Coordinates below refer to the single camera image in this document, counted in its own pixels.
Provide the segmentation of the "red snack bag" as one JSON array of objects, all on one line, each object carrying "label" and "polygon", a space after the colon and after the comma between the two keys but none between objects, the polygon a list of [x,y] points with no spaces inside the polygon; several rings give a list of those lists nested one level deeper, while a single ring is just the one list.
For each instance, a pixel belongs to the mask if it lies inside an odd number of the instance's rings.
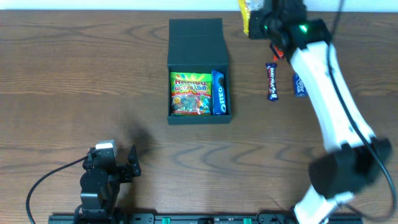
[{"label": "red snack bag", "polygon": [[276,45],[274,45],[273,43],[270,44],[270,48],[274,54],[273,60],[274,61],[279,61],[279,60],[283,60],[285,59],[284,57],[284,53],[283,51],[281,51],[280,49],[277,48]]}]

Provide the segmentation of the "yellow snack bag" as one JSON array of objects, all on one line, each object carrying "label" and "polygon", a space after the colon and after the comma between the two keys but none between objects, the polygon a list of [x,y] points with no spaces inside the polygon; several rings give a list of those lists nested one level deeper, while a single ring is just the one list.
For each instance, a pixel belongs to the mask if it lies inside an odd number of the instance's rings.
[{"label": "yellow snack bag", "polygon": [[263,8],[264,0],[238,0],[239,8],[243,18],[243,32],[249,35],[249,20],[252,11]]}]

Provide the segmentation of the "blue Oreo pack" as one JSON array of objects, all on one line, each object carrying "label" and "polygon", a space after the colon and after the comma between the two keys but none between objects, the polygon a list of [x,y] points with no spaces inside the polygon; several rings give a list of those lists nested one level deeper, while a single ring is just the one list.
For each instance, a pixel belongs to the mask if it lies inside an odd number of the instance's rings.
[{"label": "blue Oreo pack", "polygon": [[212,115],[221,116],[225,115],[227,112],[227,104],[226,104],[226,93],[225,93],[225,80],[224,74],[212,70],[212,100],[213,100],[213,109]]}]

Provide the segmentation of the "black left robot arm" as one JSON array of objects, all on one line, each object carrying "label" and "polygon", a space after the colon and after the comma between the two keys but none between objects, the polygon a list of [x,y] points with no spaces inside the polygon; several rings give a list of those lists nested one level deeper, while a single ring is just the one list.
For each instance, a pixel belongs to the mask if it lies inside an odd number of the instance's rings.
[{"label": "black left robot arm", "polygon": [[116,208],[120,185],[141,175],[136,146],[125,164],[116,162],[115,141],[101,141],[91,147],[83,161],[80,179],[81,205],[75,209],[73,223],[123,223],[125,215]]}]

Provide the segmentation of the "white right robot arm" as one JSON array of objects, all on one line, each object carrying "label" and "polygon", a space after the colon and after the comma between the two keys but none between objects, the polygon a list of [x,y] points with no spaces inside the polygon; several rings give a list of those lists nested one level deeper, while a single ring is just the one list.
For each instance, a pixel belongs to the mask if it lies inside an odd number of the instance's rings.
[{"label": "white right robot arm", "polygon": [[310,187],[287,223],[329,223],[333,212],[383,174],[391,189],[393,216],[397,192],[385,163],[392,154],[388,139],[378,139],[361,116],[341,73],[333,45],[334,29],[310,20],[301,0],[241,1],[244,32],[268,39],[303,81],[315,110],[326,155],[309,167]]}]

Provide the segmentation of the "small blue candy pack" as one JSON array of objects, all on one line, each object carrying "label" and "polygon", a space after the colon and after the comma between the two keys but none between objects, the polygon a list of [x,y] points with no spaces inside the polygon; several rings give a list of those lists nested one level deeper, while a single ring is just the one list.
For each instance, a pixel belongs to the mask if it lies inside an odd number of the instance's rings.
[{"label": "small blue candy pack", "polygon": [[302,81],[302,79],[295,73],[293,75],[293,84],[294,84],[294,95],[296,97],[307,97],[307,89]]}]

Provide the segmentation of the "Dairy Milk chocolate bar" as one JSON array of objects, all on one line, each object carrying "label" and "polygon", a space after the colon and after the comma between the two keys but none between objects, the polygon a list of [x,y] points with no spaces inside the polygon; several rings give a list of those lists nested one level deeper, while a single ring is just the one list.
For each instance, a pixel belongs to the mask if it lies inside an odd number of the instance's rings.
[{"label": "Dairy Milk chocolate bar", "polygon": [[275,69],[277,67],[276,63],[266,63],[266,69],[267,69],[267,76],[268,76],[268,82],[269,82],[269,87],[268,87],[268,100],[270,101],[277,101],[278,95],[277,95],[277,88],[275,84]]}]

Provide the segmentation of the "Haribo gummy bag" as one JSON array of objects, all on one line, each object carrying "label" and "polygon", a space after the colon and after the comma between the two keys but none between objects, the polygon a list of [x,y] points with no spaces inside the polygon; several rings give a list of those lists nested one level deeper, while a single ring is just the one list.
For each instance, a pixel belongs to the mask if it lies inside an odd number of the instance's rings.
[{"label": "Haribo gummy bag", "polygon": [[174,116],[211,114],[212,75],[209,73],[170,73],[171,109]]}]

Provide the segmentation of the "dark green open box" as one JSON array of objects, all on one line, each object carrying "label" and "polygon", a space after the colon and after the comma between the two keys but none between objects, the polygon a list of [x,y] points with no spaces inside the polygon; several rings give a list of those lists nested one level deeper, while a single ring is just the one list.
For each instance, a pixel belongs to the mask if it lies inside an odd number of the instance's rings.
[{"label": "dark green open box", "polygon": [[169,20],[168,72],[210,73],[224,75],[226,100],[225,115],[174,116],[172,115],[171,88],[168,88],[169,125],[228,124],[232,120],[228,49],[221,18]]}]

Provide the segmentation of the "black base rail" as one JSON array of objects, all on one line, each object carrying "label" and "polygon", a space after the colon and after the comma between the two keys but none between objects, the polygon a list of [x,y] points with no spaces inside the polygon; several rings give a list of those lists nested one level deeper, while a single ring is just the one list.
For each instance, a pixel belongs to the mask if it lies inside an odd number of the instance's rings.
[{"label": "black base rail", "polygon": [[[49,224],[74,223],[73,215],[51,215]],[[83,218],[77,223],[130,223],[130,224],[288,224],[298,223],[295,218],[282,213],[260,213],[258,215],[154,215],[134,213],[115,218],[100,220]],[[354,215],[333,215],[328,224],[362,224],[362,218]]]}]

